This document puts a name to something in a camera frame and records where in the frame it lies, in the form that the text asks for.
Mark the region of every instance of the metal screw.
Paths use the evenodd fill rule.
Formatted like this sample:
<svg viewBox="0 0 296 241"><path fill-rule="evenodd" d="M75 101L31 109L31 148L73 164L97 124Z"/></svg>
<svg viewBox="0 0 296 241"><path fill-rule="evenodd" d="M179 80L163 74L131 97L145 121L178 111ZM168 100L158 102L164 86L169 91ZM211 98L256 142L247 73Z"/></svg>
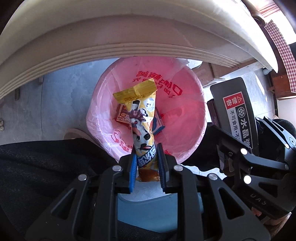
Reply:
<svg viewBox="0 0 296 241"><path fill-rule="evenodd" d="M289 137L289 141L291 142L291 144L292 144L293 146L296 146L295 141L294 141L291 137Z"/></svg>
<svg viewBox="0 0 296 241"><path fill-rule="evenodd" d="M210 173L209 174L209 178L213 181L217 180L218 179L218 176L215 174L215 173Z"/></svg>
<svg viewBox="0 0 296 241"><path fill-rule="evenodd" d="M87 175L85 175L85 174L80 174L79 176L78 176L78 180L79 181L85 181L87 179Z"/></svg>
<svg viewBox="0 0 296 241"><path fill-rule="evenodd" d="M247 155L248 151L245 148L241 148L241 154Z"/></svg>
<svg viewBox="0 0 296 241"><path fill-rule="evenodd" d="M115 165L112 167L112 170L115 171L115 172L119 172L121 171L121 166L120 165Z"/></svg>
<svg viewBox="0 0 296 241"><path fill-rule="evenodd" d="M244 176L244 182L245 184L250 184L252 181L252 178L249 175Z"/></svg>
<svg viewBox="0 0 296 241"><path fill-rule="evenodd" d="M181 165L175 165L174 170L180 172L183 171L183 167Z"/></svg>

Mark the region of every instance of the blue gripper pad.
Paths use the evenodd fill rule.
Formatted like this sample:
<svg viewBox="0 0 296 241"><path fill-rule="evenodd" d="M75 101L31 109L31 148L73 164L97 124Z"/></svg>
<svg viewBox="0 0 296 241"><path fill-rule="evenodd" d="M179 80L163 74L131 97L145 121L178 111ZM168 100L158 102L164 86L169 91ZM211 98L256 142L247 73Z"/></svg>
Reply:
<svg viewBox="0 0 296 241"><path fill-rule="evenodd" d="M137 156L136 154L134 154L132 164L131 164L130 182L129 182L129 189L131 193L133 192L133 189L135 187L136 175L137 175Z"/></svg>
<svg viewBox="0 0 296 241"><path fill-rule="evenodd" d="M159 177L160 177L160 185L161 185L161 188L165 191L165 189L166 189L165 169L163 166L162 155L160 155L159 146L157 147L157 157L158 157L158 170L159 170Z"/></svg>

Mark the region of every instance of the floor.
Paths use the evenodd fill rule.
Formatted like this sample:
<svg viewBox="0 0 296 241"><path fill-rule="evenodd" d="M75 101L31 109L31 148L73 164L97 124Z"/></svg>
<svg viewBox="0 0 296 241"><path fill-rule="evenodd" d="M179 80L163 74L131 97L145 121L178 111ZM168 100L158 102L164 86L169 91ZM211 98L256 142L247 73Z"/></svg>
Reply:
<svg viewBox="0 0 296 241"><path fill-rule="evenodd" d="M4 131L0 132L0 145L37 141L61 140L70 128L88 133L85 123L92 92L105 69L116 59L107 59L61 69L44 76L43 84L31 81L20 89L20 99L14 93L4 98L0 107L0 118L4 120ZM267 89L269 82L262 69L241 76L246 84L255 116L274 115L273 97ZM210 88L205 89L206 101L212 98ZM200 172L206 175L218 169Z"/></svg>

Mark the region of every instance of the small blue box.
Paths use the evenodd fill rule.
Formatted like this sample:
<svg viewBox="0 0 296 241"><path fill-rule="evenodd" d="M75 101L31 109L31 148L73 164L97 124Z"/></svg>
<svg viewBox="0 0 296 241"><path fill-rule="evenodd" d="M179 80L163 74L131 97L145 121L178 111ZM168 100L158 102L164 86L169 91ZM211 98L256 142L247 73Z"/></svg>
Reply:
<svg viewBox="0 0 296 241"><path fill-rule="evenodd" d="M158 109L155 107L154 111L154 118L153 118L153 126L152 126L152 133L153 135L157 135L161 130L165 128L163 120L160 117Z"/></svg>

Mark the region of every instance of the warning label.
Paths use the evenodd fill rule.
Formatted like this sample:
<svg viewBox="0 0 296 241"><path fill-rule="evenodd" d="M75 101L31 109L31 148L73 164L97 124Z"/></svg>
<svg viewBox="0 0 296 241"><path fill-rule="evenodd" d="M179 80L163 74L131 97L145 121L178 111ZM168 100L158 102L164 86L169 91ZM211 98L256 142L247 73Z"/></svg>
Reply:
<svg viewBox="0 0 296 241"><path fill-rule="evenodd" d="M252 133L242 92L223 98L232 135L253 148Z"/></svg>

